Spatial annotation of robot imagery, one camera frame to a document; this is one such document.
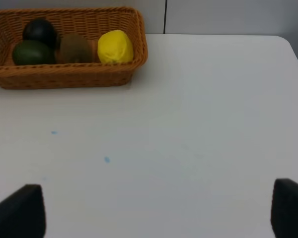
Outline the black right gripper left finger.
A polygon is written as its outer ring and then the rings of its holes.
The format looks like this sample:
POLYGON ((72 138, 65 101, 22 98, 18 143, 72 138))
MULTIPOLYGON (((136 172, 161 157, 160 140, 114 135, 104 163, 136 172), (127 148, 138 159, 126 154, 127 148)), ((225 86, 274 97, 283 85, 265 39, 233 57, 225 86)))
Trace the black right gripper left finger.
POLYGON ((43 238, 45 233, 41 185, 26 184, 0 202, 0 238, 43 238))

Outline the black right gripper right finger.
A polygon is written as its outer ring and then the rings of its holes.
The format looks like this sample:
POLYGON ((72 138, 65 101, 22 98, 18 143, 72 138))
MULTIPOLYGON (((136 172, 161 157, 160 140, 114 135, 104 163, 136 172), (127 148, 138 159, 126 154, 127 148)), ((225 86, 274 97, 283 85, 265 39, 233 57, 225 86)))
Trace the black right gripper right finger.
POLYGON ((298 238, 298 183, 289 178, 275 180, 271 226, 277 238, 298 238))

